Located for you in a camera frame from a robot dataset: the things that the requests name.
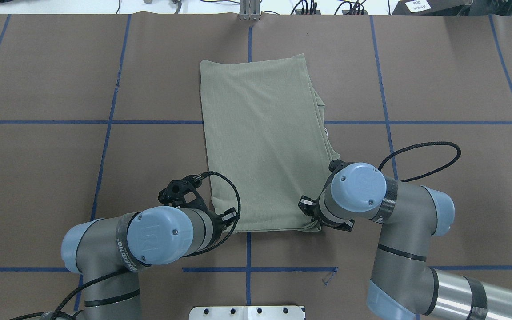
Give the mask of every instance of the black band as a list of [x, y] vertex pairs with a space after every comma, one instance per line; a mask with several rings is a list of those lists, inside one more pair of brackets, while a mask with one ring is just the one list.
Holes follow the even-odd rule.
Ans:
[[116, 302], [120, 302], [123, 300], [128, 300], [130, 298], [133, 298], [134, 296], [140, 295], [140, 290], [136, 290], [134, 292], [122, 294], [120, 296], [113, 296], [112, 298], [106, 298], [102, 300], [92, 300], [92, 301], [84, 301], [85, 307], [97, 307], [97, 306], [104, 306], [105, 304], [115, 304]]
[[424, 256], [413, 255], [412, 253], [396, 250], [391, 247], [386, 247], [386, 245], [378, 244], [378, 248], [382, 251], [392, 253], [393, 255], [398, 255], [398, 256], [405, 257], [405, 258], [412, 259], [412, 260], [418, 260], [418, 261], [424, 261], [424, 262], [426, 261], [426, 257], [424, 257]]
[[126, 268], [134, 273], [138, 273], [146, 267], [151, 267], [151, 265], [143, 264], [138, 261], [134, 255], [132, 255], [130, 247], [128, 246], [128, 226], [130, 225], [130, 222], [132, 222], [132, 219], [139, 214], [140, 212], [124, 214], [116, 226], [116, 245], [118, 247], [118, 251], [120, 251], [120, 255], [118, 257], [120, 257], [120, 260]]
[[487, 317], [487, 294], [480, 281], [464, 277], [471, 289], [471, 310], [467, 320], [485, 320]]
[[396, 198], [398, 197], [398, 181], [387, 176], [384, 176], [384, 178], [386, 179], [386, 194], [384, 195], [384, 199], [382, 199], [376, 216], [370, 219], [380, 224], [390, 218], [394, 211], [394, 206], [396, 205]]
[[434, 293], [432, 295], [432, 302], [430, 302], [430, 306], [428, 308], [428, 311], [424, 314], [424, 316], [428, 316], [429, 314], [432, 313], [433, 309], [436, 307], [436, 302], [437, 302], [437, 290], [439, 289], [440, 287], [440, 283], [437, 279], [437, 273], [436, 271], [433, 269], [433, 268], [429, 268], [430, 271], [432, 272], [432, 276], [434, 278]]

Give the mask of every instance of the blue tape grid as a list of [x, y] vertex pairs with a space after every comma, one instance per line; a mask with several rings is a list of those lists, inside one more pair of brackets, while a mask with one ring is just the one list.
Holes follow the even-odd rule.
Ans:
[[[388, 147], [390, 152], [394, 152], [394, 146], [392, 144], [392, 132], [391, 125], [512, 125], [512, 121], [392, 121], [388, 116], [388, 108], [386, 105], [386, 95], [384, 93], [384, 85], [382, 79], [382, 71], [380, 67], [380, 57], [378, 53], [378, 46], [376, 44], [376, 32], [374, 26], [374, 20], [372, 16], [370, 18], [370, 27], [372, 31], [372, 44], [374, 49], [374, 55], [376, 59], [376, 71], [378, 73], [378, 80], [380, 85], [380, 96], [382, 100], [382, 108], [384, 112], [384, 121], [325, 121], [329, 125], [385, 125], [388, 136]], [[2, 28], [0, 35], [0, 46], [4, 40], [4, 34], [8, 28], [11, 15], [8, 15]], [[128, 33], [130, 29], [130, 22], [132, 16], [128, 15], [126, 23], [126, 30], [124, 35], [124, 44], [122, 45], [122, 53], [120, 55], [120, 69], [118, 69], [118, 77], [116, 80], [116, 87], [114, 89], [114, 95], [112, 97], [112, 107], [110, 108], [110, 116], [108, 120], [0, 120], [0, 124], [107, 124], [108, 129], [106, 130], [106, 137], [104, 141], [104, 148], [102, 150], [102, 158], [100, 163], [100, 170], [98, 173], [98, 181], [96, 184], [96, 190], [94, 194], [94, 202], [91, 212], [91, 220], [96, 216], [97, 199], [100, 192], [100, 186], [102, 181], [102, 174], [104, 171], [104, 160], [106, 157], [106, 151], [108, 149], [108, 141], [110, 132], [113, 124], [203, 124], [202, 121], [178, 121], [178, 120], [114, 120], [114, 111], [116, 108], [116, 98], [120, 87], [120, 79], [122, 73], [122, 66], [124, 63], [124, 53], [128, 40]], [[508, 87], [512, 94], [512, 81], [506, 64], [504, 62], [503, 54], [500, 50], [499, 41], [496, 35], [496, 29], [492, 16], [489, 16], [489, 22], [492, 29], [492, 36], [496, 45], [496, 50], [499, 55], [500, 64], [504, 71], [504, 75], [508, 82]], [[252, 62], [252, 27], [248, 29], [248, 62]], [[396, 169], [396, 162], [392, 159], [392, 169], [394, 177], [398, 179], [398, 171]], [[512, 265], [455, 265], [455, 266], [434, 266], [433, 268], [443, 271], [512, 271]], [[246, 233], [246, 267], [209, 267], [209, 268], [183, 268], [183, 272], [245, 272], [246, 273], [246, 304], [252, 304], [250, 296], [250, 281], [252, 272], [333, 272], [336, 271], [336, 267], [252, 267], [252, 233]], [[58, 267], [0, 267], [0, 272], [68, 272], [66, 268]], [[83, 283], [82, 277], [79, 278], [79, 285]], [[75, 311], [78, 310], [80, 303], [80, 294], [77, 295], [75, 302]]]

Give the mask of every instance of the metal bracket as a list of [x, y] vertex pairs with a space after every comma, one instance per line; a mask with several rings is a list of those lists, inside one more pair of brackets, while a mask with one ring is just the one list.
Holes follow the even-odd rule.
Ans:
[[240, 20], [260, 20], [260, 0], [240, 0]]
[[189, 320], [305, 320], [304, 306], [195, 307]]

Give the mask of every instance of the blue joint cap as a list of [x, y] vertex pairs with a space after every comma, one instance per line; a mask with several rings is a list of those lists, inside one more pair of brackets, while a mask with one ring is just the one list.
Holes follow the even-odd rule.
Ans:
[[366, 304], [372, 313], [384, 320], [412, 320], [416, 316], [402, 304], [392, 299], [372, 280], [368, 280]]
[[182, 257], [193, 242], [193, 223], [177, 208], [162, 205], [142, 211], [128, 227], [128, 247], [136, 259], [150, 265]]
[[78, 246], [80, 244], [80, 240], [84, 236], [84, 233], [86, 233], [88, 228], [94, 224], [94, 222], [99, 220], [104, 219], [96, 219], [87, 223], [75, 225], [67, 232], [66, 235], [64, 235], [63, 243], [60, 246], [60, 257], [64, 261], [64, 266], [67, 267], [70, 272], [82, 275], [82, 272], [80, 272], [76, 265], [76, 252], [78, 251]]
[[338, 172], [331, 181], [331, 196], [343, 209], [365, 212], [382, 203], [386, 194], [384, 175], [371, 164], [357, 162]]
[[433, 236], [443, 236], [448, 233], [449, 227], [456, 217], [456, 207], [453, 205], [453, 200], [449, 198], [449, 195], [425, 186], [422, 187], [428, 190], [436, 207], [437, 225]]

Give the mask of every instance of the silver cylinder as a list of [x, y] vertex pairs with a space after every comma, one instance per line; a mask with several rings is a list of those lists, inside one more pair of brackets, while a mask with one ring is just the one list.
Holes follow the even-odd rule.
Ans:
[[431, 315], [449, 320], [466, 320], [471, 310], [471, 288], [466, 278], [436, 270], [438, 295]]
[[512, 290], [483, 284], [487, 294], [486, 320], [512, 320]]
[[[448, 320], [468, 319], [472, 310], [472, 300], [475, 300], [475, 297], [472, 299], [468, 279], [438, 270], [436, 273], [439, 287], [436, 306], [430, 315]], [[512, 320], [512, 290], [484, 283], [481, 285], [487, 301], [485, 319]]]

